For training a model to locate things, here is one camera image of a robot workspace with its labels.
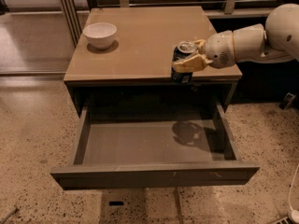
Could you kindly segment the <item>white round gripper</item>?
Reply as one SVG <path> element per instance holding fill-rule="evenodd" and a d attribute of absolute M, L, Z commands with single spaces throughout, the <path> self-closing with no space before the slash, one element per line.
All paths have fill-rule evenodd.
<path fill-rule="evenodd" d="M 234 38 L 232 31 L 214 34 L 207 41 L 194 41 L 200 54 L 196 53 L 172 62 L 173 69 L 178 73 L 193 73 L 204 70 L 207 66 L 222 69 L 235 65 Z"/>

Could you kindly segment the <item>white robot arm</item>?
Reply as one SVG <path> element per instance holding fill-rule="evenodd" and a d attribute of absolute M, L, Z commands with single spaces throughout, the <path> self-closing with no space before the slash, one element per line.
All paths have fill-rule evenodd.
<path fill-rule="evenodd" d="M 275 8 L 265 25 L 255 24 L 214 34 L 192 42 L 195 50 L 172 62 L 177 73 L 193 73 L 206 67 L 222 69 L 235 63 L 284 63 L 299 60 L 299 6 Z"/>

